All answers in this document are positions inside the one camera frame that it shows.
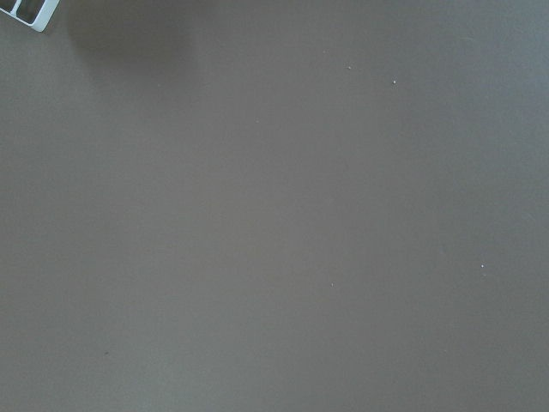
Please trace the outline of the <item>white compartment box corner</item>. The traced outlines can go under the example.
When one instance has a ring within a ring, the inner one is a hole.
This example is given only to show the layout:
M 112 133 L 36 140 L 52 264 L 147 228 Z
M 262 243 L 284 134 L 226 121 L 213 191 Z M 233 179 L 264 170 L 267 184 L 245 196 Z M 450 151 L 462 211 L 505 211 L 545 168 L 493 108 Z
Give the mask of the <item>white compartment box corner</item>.
M 59 0 L 1 0 L 1 11 L 14 20 L 42 33 L 51 20 Z

